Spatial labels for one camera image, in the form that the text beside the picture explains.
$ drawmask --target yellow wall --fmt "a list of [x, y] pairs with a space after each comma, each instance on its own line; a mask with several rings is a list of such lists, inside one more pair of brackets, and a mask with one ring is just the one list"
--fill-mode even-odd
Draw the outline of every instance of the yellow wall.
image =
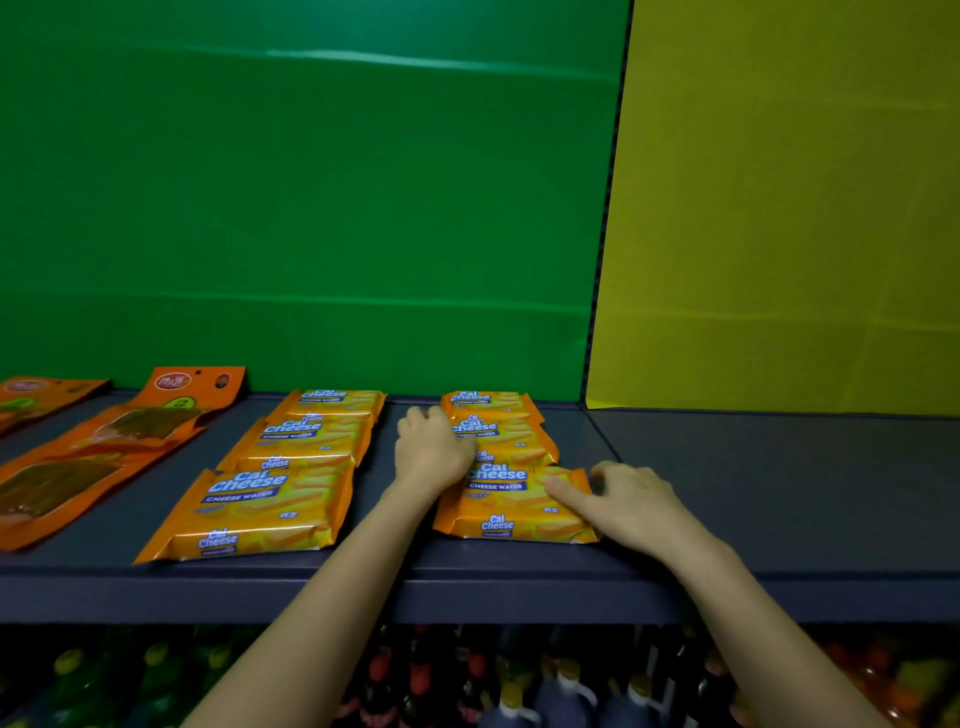
[[588, 405], [960, 414], [960, 3], [636, 0]]

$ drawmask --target gray metal shelf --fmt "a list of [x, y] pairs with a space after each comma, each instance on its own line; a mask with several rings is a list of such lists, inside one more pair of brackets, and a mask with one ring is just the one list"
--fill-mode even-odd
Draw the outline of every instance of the gray metal shelf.
[[[86, 401], [0, 440], [0, 461], [128, 396], [112, 393]], [[131, 566], [196, 475], [216, 465], [275, 403], [264, 396], [239, 402], [203, 435], [60, 533], [32, 549], [0, 554], [0, 621], [257, 622], [276, 617], [328, 551]], [[342, 539], [390, 483], [396, 423], [405, 409], [388, 404], [384, 410], [356, 476]], [[549, 405], [543, 414], [568, 467], [620, 454], [672, 479], [694, 512], [741, 550], [796, 619], [960, 619], [960, 540], [943, 543], [949, 519], [960, 513], [955, 508], [960, 490], [948, 487], [960, 465], [954, 445], [960, 443], [958, 423], [822, 418], [818, 425], [815, 418], [784, 418], [738, 428], [731, 420], [715, 419], [736, 417], [726, 415], [588, 415]], [[865, 449], [875, 438], [881, 441]], [[843, 440], [850, 446], [838, 447]], [[891, 473], [919, 473], [912, 481], [915, 490], [884, 495]], [[804, 490], [811, 480], [815, 485]], [[886, 485], [868, 487], [877, 482]], [[894, 500], [880, 503], [885, 497]], [[927, 503], [924, 498], [933, 501], [924, 507], [914, 503]], [[806, 510], [798, 510], [798, 499]], [[919, 510], [910, 511], [911, 504]], [[854, 508], [860, 508], [859, 515], [851, 519]], [[912, 537], [923, 519], [929, 520], [925, 546], [895, 538], [890, 532], [895, 513], [905, 514], [913, 529], [905, 533]], [[820, 520], [812, 521], [814, 515]], [[391, 600], [396, 621], [637, 623], [694, 614], [662, 567], [615, 544], [464, 541], [435, 533], [428, 524], [429, 519]], [[844, 538], [831, 530], [841, 525]], [[864, 546], [878, 539], [884, 543]], [[868, 559], [871, 553], [876, 558]]]

